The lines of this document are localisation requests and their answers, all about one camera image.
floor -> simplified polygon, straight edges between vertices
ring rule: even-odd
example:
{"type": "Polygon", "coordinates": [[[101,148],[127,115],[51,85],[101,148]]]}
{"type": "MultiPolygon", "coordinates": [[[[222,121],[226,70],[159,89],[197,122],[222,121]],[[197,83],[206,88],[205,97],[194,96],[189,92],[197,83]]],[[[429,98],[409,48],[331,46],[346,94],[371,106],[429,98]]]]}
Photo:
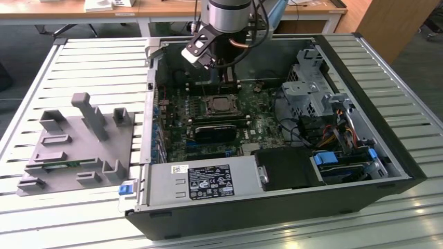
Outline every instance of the floor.
{"type": "MultiPolygon", "coordinates": [[[[185,23],[166,23],[157,26],[154,32],[158,35],[166,35],[173,30],[175,33],[186,34],[183,25],[185,23]]],[[[94,26],[102,38],[141,36],[137,24],[127,24],[126,26],[121,24],[95,24],[94,26]]],[[[60,27],[60,25],[50,25],[47,31],[54,32],[60,27]]],[[[417,33],[393,68],[437,116],[443,119],[443,105],[441,104],[443,36],[427,41],[427,33],[426,28],[421,33],[417,33]]],[[[24,97],[51,49],[52,37],[51,35],[40,35],[34,26],[0,26],[0,34],[7,34],[0,40],[0,62],[15,80],[14,86],[0,92],[2,137],[20,105],[20,100],[2,101],[2,99],[22,99],[24,97]]],[[[94,38],[94,34],[88,26],[83,24],[74,27],[60,37],[94,38]]]]}

white box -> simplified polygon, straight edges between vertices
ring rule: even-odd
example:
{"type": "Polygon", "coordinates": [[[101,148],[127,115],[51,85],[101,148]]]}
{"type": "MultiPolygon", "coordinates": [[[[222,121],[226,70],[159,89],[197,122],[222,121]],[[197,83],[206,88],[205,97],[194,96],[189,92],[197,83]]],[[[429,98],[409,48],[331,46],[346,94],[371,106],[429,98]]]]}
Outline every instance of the white box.
{"type": "Polygon", "coordinates": [[[113,5],[119,7],[133,7],[137,0],[113,0],[113,5]]]}
{"type": "Polygon", "coordinates": [[[111,0],[84,0],[84,12],[113,10],[111,0]]]}

white label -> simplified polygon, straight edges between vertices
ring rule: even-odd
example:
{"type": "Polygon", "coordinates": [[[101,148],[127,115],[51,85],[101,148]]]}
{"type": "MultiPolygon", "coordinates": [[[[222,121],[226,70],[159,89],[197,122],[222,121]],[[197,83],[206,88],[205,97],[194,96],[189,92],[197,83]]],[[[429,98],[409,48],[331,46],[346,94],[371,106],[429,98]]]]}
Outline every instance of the white label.
{"type": "Polygon", "coordinates": [[[189,172],[190,166],[186,165],[173,165],[171,166],[171,174],[178,174],[178,173],[187,173],[189,172]]]}
{"type": "Polygon", "coordinates": [[[135,13],[117,13],[118,17],[135,16],[135,13]]]}
{"type": "Polygon", "coordinates": [[[222,190],[223,192],[233,191],[233,187],[229,187],[229,188],[221,188],[221,190],[222,190]]]}

motherboard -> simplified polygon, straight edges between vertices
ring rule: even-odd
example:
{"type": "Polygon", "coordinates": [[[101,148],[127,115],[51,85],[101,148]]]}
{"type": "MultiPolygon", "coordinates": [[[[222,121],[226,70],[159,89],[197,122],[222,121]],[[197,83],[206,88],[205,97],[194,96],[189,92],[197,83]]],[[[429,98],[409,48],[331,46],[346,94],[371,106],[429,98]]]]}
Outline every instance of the motherboard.
{"type": "Polygon", "coordinates": [[[169,162],[243,156],[261,148],[285,146],[273,114],[275,88],[263,89],[259,81],[246,82],[239,84],[238,94],[206,95],[210,88],[205,82],[199,85],[198,96],[190,88],[163,88],[159,105],[169,162]]]}

aluminum profile table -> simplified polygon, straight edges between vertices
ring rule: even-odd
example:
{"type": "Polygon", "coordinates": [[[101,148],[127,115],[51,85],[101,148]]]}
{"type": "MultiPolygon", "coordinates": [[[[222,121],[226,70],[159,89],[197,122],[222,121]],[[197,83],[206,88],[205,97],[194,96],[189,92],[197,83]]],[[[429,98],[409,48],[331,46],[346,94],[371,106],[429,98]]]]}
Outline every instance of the aluminum profile table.
{"type": "MultiPolygon", "coordinates": [[[[0,142],[0,244],[7,248],[442,248],[443,129],[366,41],[326,36],[430,179],[361,212],[235,232],[150,241],[119,210],[118,187],[15,195],[43,110],[87,91],[103,113],[137,112],[131,178],[139,176],[146,96],[145,38],[74,39],[54,46],[0,142]]],[[[333,75],[341,89],[339,79],[333,75]]]]}

